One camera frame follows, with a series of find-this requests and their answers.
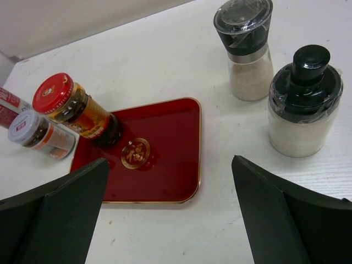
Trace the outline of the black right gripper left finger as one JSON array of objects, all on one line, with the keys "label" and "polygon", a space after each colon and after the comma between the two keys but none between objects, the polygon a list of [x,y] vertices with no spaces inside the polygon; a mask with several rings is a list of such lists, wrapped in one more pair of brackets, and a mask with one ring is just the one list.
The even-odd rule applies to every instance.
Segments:
[{"label": "black right gripper left finger", "polygon": [[1,263],[85,263],[108,175],[99,158],[1,200]]}]

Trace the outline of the red-lid chili sauce jar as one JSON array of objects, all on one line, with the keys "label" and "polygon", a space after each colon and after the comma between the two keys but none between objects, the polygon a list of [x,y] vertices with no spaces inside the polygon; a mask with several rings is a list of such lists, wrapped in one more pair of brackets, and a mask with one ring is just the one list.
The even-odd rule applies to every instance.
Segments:
[{"label": "red-lid chili sauce jar", "polygon": [[46,79],[32,99],[34,110],[62,124],[98,147],[111,147],[123,135],[123,125],[99,105],[67,73]]}]

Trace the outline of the small white-lid spice jar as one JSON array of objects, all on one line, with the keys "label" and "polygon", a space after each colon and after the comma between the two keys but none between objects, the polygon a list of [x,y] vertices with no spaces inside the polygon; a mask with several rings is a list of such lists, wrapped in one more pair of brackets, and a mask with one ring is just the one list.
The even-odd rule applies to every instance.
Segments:
[{"label": "small white-lid spice jar", "polygon": [[20,113],[8,129],[8,139],[60,160],[74,148],[75,136],[33,110]]}]

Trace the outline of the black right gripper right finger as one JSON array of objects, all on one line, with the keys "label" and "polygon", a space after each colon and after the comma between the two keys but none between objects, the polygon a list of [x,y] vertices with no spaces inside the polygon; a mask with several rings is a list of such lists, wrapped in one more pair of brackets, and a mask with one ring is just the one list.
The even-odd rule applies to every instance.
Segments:
[{"label": "black right gripper right finger", "polygon": [[278,177],[242,156],[232,172],[254,263],[351,263],[351,201]]}]

